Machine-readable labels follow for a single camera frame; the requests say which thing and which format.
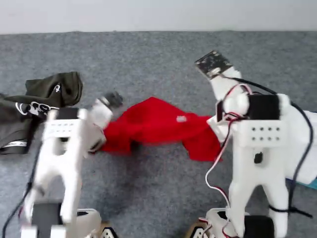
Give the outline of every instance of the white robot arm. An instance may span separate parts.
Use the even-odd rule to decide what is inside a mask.
[[[300,112],[283,94],[253,94],[248,85],[241,84],[246,80],[241,79],[240,72],[216,51],[196,61],[196,66],[209,79],[218,101],[216,116],[208,124],[224,147],[231,135],[233,138],[233,178],[228,206],[208,211],[205,221],[209,226],[196,229],[197,236],[193,237],[284,238],[290,212],[285,179],[293,179],[303,157],[296,181],[310,183],[317,177],[317,145],[303,156],[312,142],[308,124],[317,127],[317,114]],[[270,217],[245,212],[258,185],[264,187]]]
[[[100,237],[100,214],[94,209],[78,209],[81,166],[89,151],[96,151],[105,143],[103,129],[111,120],[111,108],[121,104],[122,98],[110,93],[97,99],[90,111],[64,108],[49,112],[32,188],[24,201],[29,225],[22,227],[22,238]],[[56,176],[62,177],[65,187],[62,202],[44,198]],[[101,237],[116,235],[106,228]]]

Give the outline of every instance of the white wall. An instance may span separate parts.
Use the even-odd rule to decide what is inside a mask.
[[[317,30],[317,0],[0,0],[0,34]]]

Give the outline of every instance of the blue object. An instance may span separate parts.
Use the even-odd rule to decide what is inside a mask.
[[[302,184],[302,185],[304,185],[304,186],[311,187],[311,188],[317,190],[317,179],[314,180],[313,182],[311,182],[310,184],[303,184],[303,183],[301,183],[301,182],[299,182],[299,183]]]

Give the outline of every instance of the carpet floor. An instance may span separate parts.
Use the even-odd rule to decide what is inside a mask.
[[[27,79],[78,71],[84,83],[79,107],[88,108],[108,90],[123,95],[124,107],[150,96],[184,111],[213,115],[215,98],[194,61],[219,50],[245,79],[285,93],[303,109],[317,111],[317,32],[133,32],[61,33],[0,36],[0,92],[25,93]],[[0,158],[0,225],[23,194],[39,145],[41,126],[26,155]],[[210,175],[228,191],[232,149]],[[223,207],[219,193],[205,185],[208,162],[189,159],[180,144],[143,146],[133,156],[105,152],[85,160],[80,208],[95,208],[121,238],[181,238],[199,216]],[[61,197],[61,181],[50,196]],[[317,216],[317,191],[299,185],[295,205]],[[257,188],[247,211],[267,214]],[[317,233],[317,222],[289,218],[290,238]],[[8,238],[19,237],[15,219]]]

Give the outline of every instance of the red fabric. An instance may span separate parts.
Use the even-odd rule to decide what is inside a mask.
[[[214,161],[220,151],[217,136],[207,124],[210,116],[185,113],[155,97],[130,107],[104,130],[103,151],[130,154],[131,142],[182,142],[193,160]]]

